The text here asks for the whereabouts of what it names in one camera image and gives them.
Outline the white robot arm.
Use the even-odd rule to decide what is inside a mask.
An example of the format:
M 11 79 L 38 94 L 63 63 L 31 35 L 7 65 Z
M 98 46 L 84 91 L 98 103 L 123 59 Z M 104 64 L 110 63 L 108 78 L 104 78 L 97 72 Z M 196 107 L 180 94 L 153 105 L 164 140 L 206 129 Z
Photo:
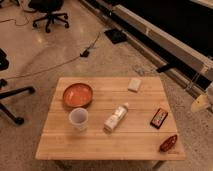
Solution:
M 206 92 L 198 96 L 191 105 L 192 112 L 208 108 L 213 111 L 213 82 L 207 87 Z

